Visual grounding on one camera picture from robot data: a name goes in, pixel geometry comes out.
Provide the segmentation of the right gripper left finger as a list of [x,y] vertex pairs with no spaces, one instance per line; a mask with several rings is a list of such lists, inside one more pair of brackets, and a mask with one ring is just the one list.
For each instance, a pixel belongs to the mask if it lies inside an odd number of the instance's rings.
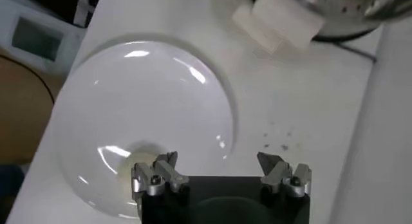
[[160,154],[152,165],[143,162],[134,164],[131,168],[131,195],[138,201],[144,194],[149,196],[162,195],[166,185],[173,193],[179,193],[189,184],[189,177],[180,174],[174,168],[178,152]]

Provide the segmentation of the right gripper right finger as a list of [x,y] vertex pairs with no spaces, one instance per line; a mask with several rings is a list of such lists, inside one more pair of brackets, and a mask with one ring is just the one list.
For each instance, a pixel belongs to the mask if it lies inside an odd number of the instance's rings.
[[272,194],[277,194],[282,187],[288,196],[302,198],[311,195],[312,170],[305,163],[299,163],[295,169],[279,155],[258,152],[258,162],[264,173],[261,183],[269,186]]

